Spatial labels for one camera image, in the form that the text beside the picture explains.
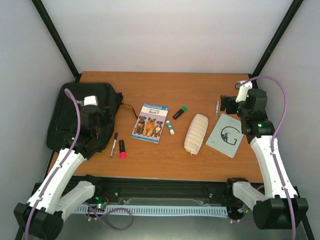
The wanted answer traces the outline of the black student bag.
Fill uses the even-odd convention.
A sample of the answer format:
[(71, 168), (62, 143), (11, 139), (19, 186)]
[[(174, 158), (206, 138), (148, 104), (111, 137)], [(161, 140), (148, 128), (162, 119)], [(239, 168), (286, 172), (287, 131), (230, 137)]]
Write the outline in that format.
[(54, 152), (70, 148), (90, 159), (108, 145), (111, 136), (85, 136), (85, 106), (77, 101), (85, 97), (96, 96), (98, 107), (109, 107), (115, 117), (119, 107), (123, 105), (123, 95), (116, 92), (109, 83), (66, 83), (57, 97), (53, 115), (48, 127), (46, 145)]

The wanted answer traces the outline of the dog picture book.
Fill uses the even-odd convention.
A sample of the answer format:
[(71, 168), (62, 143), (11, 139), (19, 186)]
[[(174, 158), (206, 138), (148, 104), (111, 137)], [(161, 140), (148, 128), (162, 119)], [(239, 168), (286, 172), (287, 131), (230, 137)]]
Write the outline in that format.
[(168, 106), (144, 103), (131, 137), (158, 144), (169, 112)]

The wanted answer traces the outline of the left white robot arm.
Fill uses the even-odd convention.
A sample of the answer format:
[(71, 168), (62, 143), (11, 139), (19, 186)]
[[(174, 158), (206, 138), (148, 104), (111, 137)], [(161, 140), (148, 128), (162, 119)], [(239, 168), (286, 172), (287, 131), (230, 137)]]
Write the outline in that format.
[(54, 166), (36, 192), (27, 203), (18, 203), (14, 208), (13, 214), (26, 238), (55, 240), (77, 207), (88, 199), (96, 202), (103, 198), (104, 188), (91, 175), (68, 193), (63, 192), (76, 169), (107, 147), (117, 111), (118, 107), (100, 108), (94, 104), (76, 108), (76, 132), (67, 135)]

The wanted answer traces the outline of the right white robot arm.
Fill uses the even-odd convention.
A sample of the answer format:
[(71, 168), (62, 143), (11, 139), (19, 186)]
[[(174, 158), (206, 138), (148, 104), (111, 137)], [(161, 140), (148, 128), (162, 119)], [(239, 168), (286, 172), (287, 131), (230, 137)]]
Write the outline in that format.
[(276, 130), (266, 114), (267, 99), (267, 93), (256, 88), (249, 89), (241, 100), (236, 96), (220, 97), (220, 110), (240, 119), (241, 131), (257, 158), (264, 191), (240, 177), (229, 178), (227, 183), (230, 193), (252, 210), (260, 230), (295, 230), (309, 205), (298, 196), (284, 169), (278, 141), (273, 138)]

